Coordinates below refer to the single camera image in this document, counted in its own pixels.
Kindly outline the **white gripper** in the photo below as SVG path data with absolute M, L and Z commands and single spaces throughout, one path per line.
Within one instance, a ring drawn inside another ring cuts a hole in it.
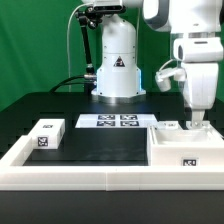
M 205 111 L 211 109 L 216 96 L 219 66 L 217 63 L 182 63 L 186 72 L 183 96 L 193 110 L 191 127 L 203 126 Z

